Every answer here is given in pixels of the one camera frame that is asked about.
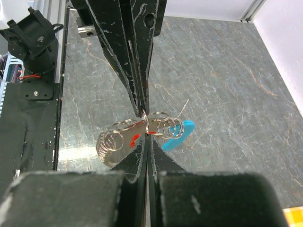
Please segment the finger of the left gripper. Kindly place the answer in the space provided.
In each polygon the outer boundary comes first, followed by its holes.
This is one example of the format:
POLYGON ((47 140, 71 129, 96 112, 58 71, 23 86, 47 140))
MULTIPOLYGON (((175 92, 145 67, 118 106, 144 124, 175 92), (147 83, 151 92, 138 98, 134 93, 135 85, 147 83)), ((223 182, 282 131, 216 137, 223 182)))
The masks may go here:
POLYGON ((134 112, 148 114, 153 39, 161 33, 166 1, 121 0, 119 3, 130 66, 126 74, 127 91, 134 112))
POLYGON ((127 35, 130 32, 128 0, 73 0, 82 23, 93 25, 103 54, 126 88, 134 114, 141 117, 141 102, 138 91, 132 52, 127 35))

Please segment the red key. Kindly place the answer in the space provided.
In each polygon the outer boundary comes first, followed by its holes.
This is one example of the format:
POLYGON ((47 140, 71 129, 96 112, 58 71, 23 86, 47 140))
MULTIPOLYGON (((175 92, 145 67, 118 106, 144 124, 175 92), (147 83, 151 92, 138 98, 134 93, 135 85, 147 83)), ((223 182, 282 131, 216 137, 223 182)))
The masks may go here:
MULTIPOLYGON (((149 132, 149 134, 153 134, 153 135, 155 135, 155 136, 162 136, 163 134, 162 133, 157 133, 157 132, 155 132, 155 131, 151 131, 151 132, 149 132)), ((130 141, 130 143, 129 143, 129 148, 134 148, 135 147, 135 145, 136 145, 136 140, 139 138, 141 136, 141 134, 136 134, 136 135, 134 135, 133 137, 132 137, 132 139, 131 139, 131 141, 130 141)))

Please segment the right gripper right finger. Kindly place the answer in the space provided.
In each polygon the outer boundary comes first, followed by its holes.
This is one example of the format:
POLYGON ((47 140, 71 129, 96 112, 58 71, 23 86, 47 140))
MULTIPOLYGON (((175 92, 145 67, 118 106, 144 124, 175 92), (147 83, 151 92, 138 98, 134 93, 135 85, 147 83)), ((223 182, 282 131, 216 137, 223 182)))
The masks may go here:
POLYGON ((285 227, 270 182, 255 172, 186 171, 151 139, 153 227, 285 227))

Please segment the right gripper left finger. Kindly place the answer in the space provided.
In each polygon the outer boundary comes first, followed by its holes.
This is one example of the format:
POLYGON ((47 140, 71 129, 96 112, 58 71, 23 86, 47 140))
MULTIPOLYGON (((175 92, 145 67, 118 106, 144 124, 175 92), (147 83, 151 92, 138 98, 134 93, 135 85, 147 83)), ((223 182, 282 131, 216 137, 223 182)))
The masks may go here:
POLYGON ((146 222, 146 137, 102 172, 24 173, 4 193, 3 227, 143 227, 146 222))

